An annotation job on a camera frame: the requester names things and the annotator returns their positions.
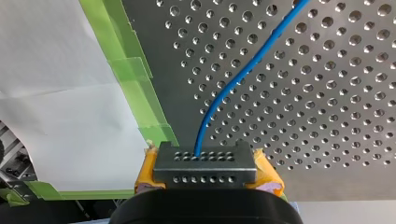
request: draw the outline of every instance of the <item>black cylindrical object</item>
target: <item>black cylindrical object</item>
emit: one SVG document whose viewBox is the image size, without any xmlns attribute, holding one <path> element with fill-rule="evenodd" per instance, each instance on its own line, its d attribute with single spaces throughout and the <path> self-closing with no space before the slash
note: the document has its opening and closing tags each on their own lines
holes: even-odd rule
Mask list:
<svg viewBox="0 0 396 224">
<path fill-rule="evenodd" d="M 302 224 L 284 200 L 255 189 L 156 189 L 138 194 L 112 215 L 111 224 Z"/>
</svg>

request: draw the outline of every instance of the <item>metal plate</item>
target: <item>metal plate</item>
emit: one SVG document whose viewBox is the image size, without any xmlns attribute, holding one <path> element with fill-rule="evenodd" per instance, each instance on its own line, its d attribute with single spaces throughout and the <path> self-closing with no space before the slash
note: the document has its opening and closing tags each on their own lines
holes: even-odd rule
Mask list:
<svg viewBox="0 0 396 224">
<path fill-rule="evenodd" d="M 206 147 L 193 157 L 191 147 L 162 142 L 153 170 L 154 180 L 169 188 L 242 188 L 256 181 L 256 164 L 248 142 L 234 147 Z"/>
<path fill-rule="evenodd" d="M 292 1 L 123 4 L 163 111 L 192 146 L 207 106 Z M 396 199 L 395 16 L 389 0 L 312 0 L 224 100 L 205 146 L 264 147 L 290 200 Z"/>
</svg>

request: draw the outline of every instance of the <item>gray metal surface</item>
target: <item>gray metal surface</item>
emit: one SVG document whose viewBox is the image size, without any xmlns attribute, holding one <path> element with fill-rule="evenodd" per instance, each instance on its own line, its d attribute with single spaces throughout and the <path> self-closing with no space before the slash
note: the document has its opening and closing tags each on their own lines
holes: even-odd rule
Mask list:
<svg viewBox="0 0 396 224">
<path fill-rule="evenodd" d="M 153 176 L 167 188 L 242 188 L 255 182 L 256 165 L 245 141 L 238 141 L 234 147 L 203 148 L 200 157 L 191 154 L 191 147 L 172 147 L 164 142 Z"/>
<path fill-rule="evenodd" d="M 123 3 L 163 111 L 192 146 L 216 93 L 292 1 Z M 229 94 L 205 146 L 263 147 L 293 201 L 396 199 L 395 16 L 389 0 L 312 0 Z"/>
</svg>

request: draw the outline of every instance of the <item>wire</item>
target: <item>wire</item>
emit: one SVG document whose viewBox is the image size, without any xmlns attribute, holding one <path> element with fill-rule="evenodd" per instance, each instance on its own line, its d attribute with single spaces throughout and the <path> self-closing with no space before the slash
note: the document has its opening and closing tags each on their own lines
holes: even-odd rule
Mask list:
<svg viewBox="0 0 396 224">
<path fill-rule="evenodd" d="M 207 109 L 207 112 L 202 120 L 201 126 L 198 131 L 197 139 L 195 141 L 194 155 L 198 157 L 201 154 L 202 142 L 204 141 L 206 125 L 209 123 L 210 118 L 216 112 L 217 107 L 221 104 L 221 101 L 228 92 L 235 85 L 242 80 L 250 71 L 256 66 L 256 64 L 262 59 L 262 57 L 267 53 L 267 51 L 274 45 L 276 40 L 282 35 L 286 27 L 293 21 L 293 19 L 300 13 L 300 11 L 305 7 L 309 0 L 300 0 L 294 8 L 285 16 L 283 21 L 275 28 L 270 37 L 265 41 L 264 45 L 259 49 L 259 51 L 254 55 L 250 62 L 245 65 L 245 67 L 224 87 L 224 89 L 215 98 L 212 105 Z"/>
</svg>

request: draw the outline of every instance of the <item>hole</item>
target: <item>hole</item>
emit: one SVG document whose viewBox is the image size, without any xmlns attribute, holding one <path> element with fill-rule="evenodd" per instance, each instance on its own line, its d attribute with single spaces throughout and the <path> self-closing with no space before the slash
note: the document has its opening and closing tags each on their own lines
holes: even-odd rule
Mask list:
<svg viewBox="0 0 396 224">
<path fill-rule="evenodd" d="M 184 38 L 187 36 L 187 30 L 184 28 L 178 29 L 178 36 L 180 36 L 181 38 Z"/>
<path fill-rule="evenodd" d="M 235 27 L 234 32 L 236 35 L 240 35 L 240 34 L 242 34 L 243 30 L 244 29 L 242 29 L 242 27 L 237 26 L 237 27 Z"/>
<path fill-rule="evenodd" d="M 188 58 L 192 57 L 193 55 L 194 55 L 194 50 L 193 49 L 186 49 L 186 56 Z"/>
<path fill-rule="evenodd" d="M 187 183 L 189 182 L 189 178 L 187 176 L 183 176 L 181 177 L 181 181 L 183 181 L 183 183 Z"/>
<path fill-rule="evenodd" d="M 173 6 L 170 8 L 170 13 L 171 13 L 171 16 L 176 17 L 176 16 L 180 15 L 180 8 Z"/>
<path fill-rule="evenodd" d="M 268 16 L 275 16 L 277 13 L 277 6 L 271 5 L 267 7 L 267 15 Z"/>
<path fill-rule="evenodd" d="M 212 65 L 210 66 L 212 71 L 217 72 L 220 70 L 220 65 L 218 63 L 212 63 Z"/>
<path fill-rule="evenodd" d="M 289 65 L 290 66 L 294 66 L 294 65 L 296 65 L 297 64 L 297 60 L 295 60 L 295 59 L 290 59 L 289 60 Z"/>
<path fill-rule="evenodd" d="M 331 71 L 334 68 L 335 68 L 335 62 L 330 61 L 324 64 L 324 69 L 326 69 L 327 71 Z"/>
<path fill-rule="evenodd" d="M 219 40 L 221 38 L 221 34 L 219 32 L 213 33 L 213 39 Z"/>
<path fill-rule="evenodd" d="M 237 68 L 237 67 L 239 67 L 240 65 L 241 65 L 241 61 L 239 61 L 239 60 L 237 60 L 237 59 L 233 59 L 233 60 L 231 61 L 231 66 L 234 67 L 234 68 Z"/>
<path fill-rule="evenodd" d="M 233 39 L 228 39 L 225 42 L 225 46 L 227 47 L 227 49 L 232 49 L 233 47 L 235 47 L 235 41 Z"/>
<path fill-rule="evenodd" d="M 206 53 L 211 53 L 213 52 L 215 47 L 213 47 L 213 45 L 205 45 L 205 51 Z"/>
<path fill-rule="evenodd" d="M 306 24 L 305 24 L 305 23 L 300 22 L 300 23 L 298 23 L 298 24 L 296 25 L 295 32 L 296 32 L 297 34 L 302 34 L 302 33 L 305 32 L 305 31 L 306 31 Z"/>
<path fill-rule="evenodd" d="M 311 84 L 306 84 L 303 86 L 303 91 L 305 92 L 311 92 L 314 89 L 314 86 L 312 86 Z"/>
<path fill-rule="evenodd" d="M 235 12 L 237 8 L 238 8 L 238 6 L 236 4 L 234 4 L 234 3 L 231 3 L 228 6 L 228 10 L 230 10 L 231 12 Z"/>
<path fill-rule="evenodd" d="M 187 24 L 192 23 L 192 17 L 191 17 L 191 16 L 186 16 L 185 22 L 186 22 Z"/>
<path fill-rule="evenodd" d="M 174 181 L 175 183 L 179 183 L 179 182 L 180 182 L 180 177 L 174 176 L 174 177 L 173 177 L 173 181 Z"/>
<path fill-rule="evenodd" d="M 301 54 L 301 55 L 305 55 L 305 54 L 307 54 L 307 53 L 309 52 L 309 47 L 308 47 L 307 45 L 301 45 L 301 46 L 298 48 L 298 52 L 299 52 L 299 54 Z"/>
<path fill-rule="evenodd" d="M 352 37 L 349 38 L 349 44 L 352 46 L 356 46 L 361 42 L 361 36 L 359 35 L 353 35 Z"/>
<path fill-rule="evenodd" d="M 382 91 L 379 91 L 375 94 L 375 99 L 377 101 L 383 100 L 386 97 L 386 94 Z"/>
<path fill-rule="evenodd" d="M 294 44 L 294 39 L 293 38 L 288 38 L 287 40 L 286 40 L 286 45 L 287 46 L 291 46 L 291 45 L 293 45 Z"/>
<path fill-rule="evenodd" d="M 364 73 L 371 73 L 371 72 L 373 72 L 373 67 L 372 66 L 366 66 L 366 67 L 364 67 Z"/>
<path fill-rule="evenodd" d="M 235 181 L 236 181 L 235 176 L 230 176 L 230 177 L 228 177 L 228 182 L 233 183 L 233 182 L 235 182 Z"/>
<path fill-rule="evenodd" d="M 312 69 L 311 69 L 311 67 L 308 66 L 308 65 L 304 65 L 304 66 L 301 68 L 301 74 L 303 74 L 303 75 L 308 75 L 309 73 L 311 73 L 311 71 L 312 71 Z"/>
<path fill-rule="evenodd" d="M 196 11 L 196 10 L 198 10 L 200 8 L 201 8 L 201 2 L 200 1 L 198 1 L 198 0 L 192 0 L 191 1 L 191 9 L 192 10 Z"/>
<path fill-rule="evenodd" d="M 255 43 L 257 42 L 258 39 L 259 39 L 259 38 L 258 38 L 256 35 L 251 34 L 251 35 L 249 35 L 249 36 L 247 37 L 247 42 L 248 42 L 249 44 L 255 44 Z"/>
<path fill-rule="evenodd" d="M 259 29 L 264 29 L 267 26 L 267 23 L 265 23 L 265 21 L 259 21 L 259 23 L 257 23 L 257 28 Z"/>
<path fill-rule="evenodd" d="M 361 64 L 361 58 L 359 57 L 354 57 L 351 60 L 349 60 L 349 64 L 353 67 L 358 66 L 359 64 Z"/>
<path fill-rule="evenodd" d="M 307 109 L 312 109 L 312 108 L 315 107 L 315 103 L 313 101 L 308 101 L 308 102 L 305 103 L 305 107 Z"/>
<path fill-rule="evenodd" d="M 347 55 L 347 51 L 344 49 L 340 49 L 338 50 L 337 55 L 339 58 L 344 58 Z"/>
<path fill-rule="evenodd" d="M 219 21 L 219 25 L 221 28 L 226 28 L 229 24 L 230 24 L 230 19 L 228 19 L 226 17 L 222 17 Z"/>
<path fill-rule="evenodd" d="M 364 47 L 364 53 L 370 53 L 371 51 L 373 51 L 374 47 L 372 45 L 366 45 Z"/>
<path fill-rule="evenodd" d="M 387 80 L 388 75 L 385 73 L 379 73 L 375 76 L 375 81 L 376 82 L 383 82 L 385 80 Z"/>
<path fill-rule="evenodd" d="M 274 57 L 275 57 L 276 59 L 278 59 L 278 60 L 283 59 L 283 58 L 285 57 L 285 51 L 283 51 L 283 50 L 277 50 L 277 51 L 274 53 Z"/>
<path fill-rule="evenodd" d="M 337 35 L 344 35 L 347 32 L 347 28 L 345 27 L 340 27 L 337 30 Z"/>
<path fill-rule="evenodd" d="M 364 5 L 370 6 L 375 0 L 364 0 Z"/>
<path fill-rule="evenodd" d="M 359 95 L 353 95 L 352 97 L 350 97 L 350 103 L 352 104 L 357 104 L 360 101 L 361 97 Z"/>
<path fill-rule="evenodd" d="M 337 6 L 335 7 L 335 11 L 337 12 L 341 12 L 346 8 L 346 4 L 345 3 L 338 3 Z"/>
<path fill-rule="evenodd" d="M 210 178 L 209 178 L 209 181 L 210 181 L 210 183 L 216 183 L 216 177 L 215 176 L 210 176 Z"/>
<path fill-rule="evenodd" d="M 361 13 L 358 10 L 352 11 L 349 14 L 349 21 L 356 22 L 361 19 Z"/>
<path fill-rule="evenodd" d="M 316 9 L 311 9 L 309 12 L 308 12 L 308 17 L 309 18 L 314 18 L 314 17 L 316 17 L 318 15 L 318 11 L 316 10 Z"/>
<path fill-rule="evenodd" d="M 163 0 L 157 0 L 156 3 L 157 3 L 158 7 L 162 7 L 163 6 Z"/>
<path fill-rule="evenodd" d="M 320 163 L 320 162 L 321 162 L 321 159 L 320 159 L 320 158 L 314 158 L 313 162 L 314 162 L 315 164 Z"/>
<path fill-rule="evenodd" d="M 322 20 L 322 27 L 323 27 L 323 28 L 329 28 L 329 27 L 332 26 L 333 23 L 334 23 L 334 21 L 332 20 L 331 17 L 325 17 L 325 18 Z"/>
<path fill-rule="evenodd" d="M 214 17 L 215 16 L 215 12 L 213 11 L 213 10 L 208 10 L 207 12 L 206 12 L 206 16 L 210 19 L 210 18 L 212 18 L 212 17 Z"/>
<path fill-rule="evenodd" d="M 359 84 L 361 84 L 361 79 L 359 77 L 353 77 L 352 79 L 350 79 L 351 86 L 357 86 Z"/>
<path fill-rule="evenodd" d="M 384 30 L 380 30 L 377 34 L 376 34 L 376 38 L 379 40 L 385 40 L 390 36 L 390 31 L 387 29 Z"/>
<path fill-rule="evenodd" d="M 378 8 L 378 16 L 386 16 L 392 11 L 392 7 L 388 4 L 384 4 L 381 7 Z"/>
<path fill-rule="evenodd" d="M 375 26 L 375 24 L 374 24 L 372 21 L 367 21 L 367 22 L 364 24 L 364 30 L 369 31 L 369 30 L 373 29 L 374 26 Z"/>
<path fill-rule="evenodd" d="M 242 14 L 242 21 L 244 22 L 249 22 L 253 19 L 253 13 L 251 13 L 251 11 L 245 11 Z"/>
<path fill-rule="evenodd" d="M 165 28 L 166 28 L 166 29 L 172 28 L 172 22 L 166 21 L 166 22 L 165 22 Z"/>
<path fill-rule="evenodd" d="M 323 44 L 323 48 L 326 49 L 326 50 L 333 49 L 334 46 L 335 46 L 335 43 L 334 43 L 334 41 L 332 41 L 332 40 L 326 40 L 326 41 L 324 42 L 324 44 Z"/>
<path fill-rule="evenodd" d="M 319 54 L 316 54 L 316 55 L 312 56 L 312 61 L 317 63 L 320 60 L 321 60 L 321 56 Z"/>
<path fill-rule="evenodd" d="M 253 0 L 253 6 L 257 7 L 262 3 L 262 0 Z"/>
<path fill-rule="evenodd" d="M 386 52 L 381 52 L 376 56 L 376 61 L 382 63 L 388 59 L 388 54 Z"/>
<path fill-rule="evenodd" d="M 197 44 L 199 44 L 199 38 L 198 37 L 194 37 L 193 39 L 192 39 L 192 44 L 194 44 L 194 45 L 197 45 Z"/>
</svg>

